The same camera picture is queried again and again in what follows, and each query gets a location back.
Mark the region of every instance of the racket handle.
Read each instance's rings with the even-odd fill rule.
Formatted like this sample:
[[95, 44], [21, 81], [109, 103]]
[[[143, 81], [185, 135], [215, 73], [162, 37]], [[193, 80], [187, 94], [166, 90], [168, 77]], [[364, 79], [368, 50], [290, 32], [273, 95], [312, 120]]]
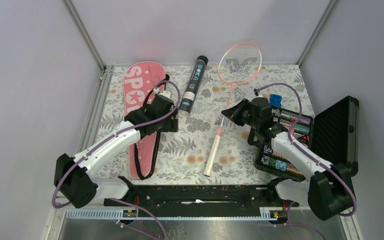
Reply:
[[216, 135], [214, 138], [214, 143], [212, 144], [211, 152], [209, 153], [208, 161], [206, 162], [205, 170], [203, 175], [209, 177], [213, 171], [214, 159], [216, 158], [217, 149], [220, 144], [220, 136]]

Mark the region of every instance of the robotic arm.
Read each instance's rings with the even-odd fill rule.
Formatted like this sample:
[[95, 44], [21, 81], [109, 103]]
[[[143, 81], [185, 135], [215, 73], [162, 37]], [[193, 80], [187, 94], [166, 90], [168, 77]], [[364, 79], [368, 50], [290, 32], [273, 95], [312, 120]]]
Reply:
[[[236, 125], [251, 126], [258, 142], [282, 154], [305, 176], [306, 180], [302, 182], [291, 179], [277, 181], [275, 190], [279, 198], [308, 205], [321, 220], [327, 220], [353, 206], [352, 198], [344, 186], [321, 164], [338, 175], [354, 194], [348, 169], [343, 164], [332, 164], [322, 159], [294, 137], [289, 138], [288, 130], [273, 121], [272, 107], [266, 98], [256, 97], [252, 101], [243, 99], [221, 114]], [[297, 144], [302, 146], [301, 149], [295, 147]]]
[[[77, 162], [76, 166], [63, 181], [61, 193], [76, 208], [82, 208], [92, 199], [122, 198], [129, 190], [127, 184], [119, 178], [97, 177], [99, 170], [121, 151], [154, 132], [177, 132], [178, 119], [176, 111], [171, 117], [162, 121], [140, 126], [168, 114], [174, 108], [170, 91], [153, 90], [155, 98], [151, 104], [131, 111], [124, 117], [118, 128], [88, 149], [69, 157], [61, 155], [56, 161], [54, 185], [57, 186], [66, 172]], [[137, 126], [117, 134], [120, 130]]]

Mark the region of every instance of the floral pattern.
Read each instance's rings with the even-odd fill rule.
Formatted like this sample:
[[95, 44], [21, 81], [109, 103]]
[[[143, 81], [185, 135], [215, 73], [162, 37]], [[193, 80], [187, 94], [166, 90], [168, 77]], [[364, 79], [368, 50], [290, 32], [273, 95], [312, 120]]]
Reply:
[[[123, 79], [128, 66], [114, 70], [107, 93], [103, 114], [100, 120], [97, 140], [111, 132], [124, 117]], [[183, 94], [192, 74], [193, 65], [168, 65], [165, 71], [170, 80], [178, 85]], [[307, 90], [297, 65], [262, 66], [258, 76], [244, 85], [234, 88], [229, 106], [234, 106], [243, 98], [252, 99], [254, 88], [271, 83], [287, 83], [299, 93], [302, 113], [314, 116]], [[167, 86], [173, 94], [174, 88]], [[213, 146], [214, 136], [222, 122], [220, 112], [226, 108], [231, 91], [229, 84], [219, 80], [217, 65], [205, 69], [204, 78], [196, 95], [191, 117], [179, 118], [179, 131], [162, 133], [158, 157], [152, 177], [135, 180], [129, 174], [128, 150], [120, 152], [113, 161], [107, 163], [98, 173], [104, 178], [125, 176], [133, 184], [143, 185], [213, 185], [213, 184], [266, 184], [274, 175], [257, 170], [254, 160], [255, 146], [247, 143], [249, 126], [237, 126], [225, 120], [220, 145], [218, 147], [211, 177], [203, 176], [207, 158]], [[282, 96], [282, 108], [298, 111], [295, 94], [284, 86], [273, 86], [260, 92], [269, 98], [270, 94]]]

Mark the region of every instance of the blue plastic block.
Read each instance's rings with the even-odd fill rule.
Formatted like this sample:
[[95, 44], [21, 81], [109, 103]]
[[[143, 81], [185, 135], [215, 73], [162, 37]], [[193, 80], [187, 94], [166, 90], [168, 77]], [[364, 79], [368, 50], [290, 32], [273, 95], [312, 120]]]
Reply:
[[282, 102], [282, 96], [276, 95], [276, 94], [270, 95], [270, 105], [271, 106], [281, 108], [282, 107], [281, 102]]

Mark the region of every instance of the badminton racket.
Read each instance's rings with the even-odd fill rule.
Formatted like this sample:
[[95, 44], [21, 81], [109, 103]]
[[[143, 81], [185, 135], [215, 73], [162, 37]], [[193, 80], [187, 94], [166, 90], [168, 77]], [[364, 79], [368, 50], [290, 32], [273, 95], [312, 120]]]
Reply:
[[[231, 86], [226, 108], [231, 101], [232, 93], [237, 85], [246, 84], [253, 80], [261, 68], [261, 51], [257, 45], [243, 42], [231, 47], [221, 58], [218, 64], [218, 77], [225, 84]], [[209, 177], [213, 169], [214, 159], [222, 137], [222, 127], [225, 117], [221, 120], [220, 127], [215, 135], [211, 152], [209, 153], [203, 175]]]

